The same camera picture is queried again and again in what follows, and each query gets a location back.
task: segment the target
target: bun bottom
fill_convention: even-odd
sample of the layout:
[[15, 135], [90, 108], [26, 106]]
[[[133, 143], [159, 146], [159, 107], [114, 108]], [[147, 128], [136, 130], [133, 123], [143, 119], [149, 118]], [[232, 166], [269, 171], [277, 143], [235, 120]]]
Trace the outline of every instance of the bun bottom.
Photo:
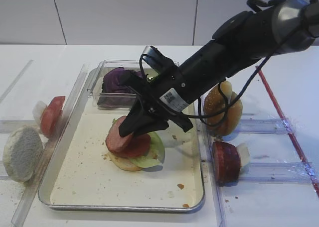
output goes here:
[[141, 171], [143, 168], [134, 165], [132, 162], [129, 161], [127, 158], [122, 158], [115, 156], [111, 152], [108, 153], [111, 161], [120, 169], [125, 171]]

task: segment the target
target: barcode sticker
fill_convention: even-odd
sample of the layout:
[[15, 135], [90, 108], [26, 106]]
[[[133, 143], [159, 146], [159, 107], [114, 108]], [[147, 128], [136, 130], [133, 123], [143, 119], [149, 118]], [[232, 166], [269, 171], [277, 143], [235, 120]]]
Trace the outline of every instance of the barcode sticker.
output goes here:
[[174, 88], [169, 89], [159, 99], [177, 112], [181, 112], [189, 106], [189, 104], [181, 98], [181, 96], [176, 92]]

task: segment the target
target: white wall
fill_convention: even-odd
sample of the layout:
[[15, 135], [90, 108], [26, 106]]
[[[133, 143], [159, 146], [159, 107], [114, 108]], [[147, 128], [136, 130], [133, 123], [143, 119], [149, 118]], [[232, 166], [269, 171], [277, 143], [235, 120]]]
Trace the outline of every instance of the white wall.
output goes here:
[[246, 1], [0, 0], [0, 44], [203, 45]]

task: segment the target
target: metal baking tray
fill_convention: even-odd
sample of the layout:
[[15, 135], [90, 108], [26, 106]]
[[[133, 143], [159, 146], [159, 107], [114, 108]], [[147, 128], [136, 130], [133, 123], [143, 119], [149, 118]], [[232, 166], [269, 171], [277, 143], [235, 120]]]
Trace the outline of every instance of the metal baking tray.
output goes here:
[[[195, 122], [187, 133], [172, 122], [167, 130], [157, 131], [165, 146], [162, 166], [127, 172], [109, 160], [106, 135], [112, 120], [126, 115], [129, 108], [97, 107], [92, 90], [103, 69], [100, 65], [89, 74], [40, 184], [39, 200], [64, 211], [192, 213], [201, 209], [205, 194]], [[194, 114], [194, 106], [183, 112]]]

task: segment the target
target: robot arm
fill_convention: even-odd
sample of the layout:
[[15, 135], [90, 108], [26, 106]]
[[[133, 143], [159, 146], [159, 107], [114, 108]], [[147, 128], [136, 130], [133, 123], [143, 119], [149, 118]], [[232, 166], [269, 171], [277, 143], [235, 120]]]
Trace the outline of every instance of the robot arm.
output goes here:
[[254, 12], [243, 11], [229, 19], [179, 67], [154, 47], [145, 48], [140, 66], [144, 60], [158, 75], [148, 80], [142, 69], [143, 78], [130, 71], [121, 76], [120, 82], [137, 98], [119, 127], [120, 136], [164, 130], [169, 119], [186, 132], [193, 126], [181, 111], [217, 83], [274, 49], [274, 55], [303, 51], [319, 37], [318, 0], [248, 0], [247, 5]]

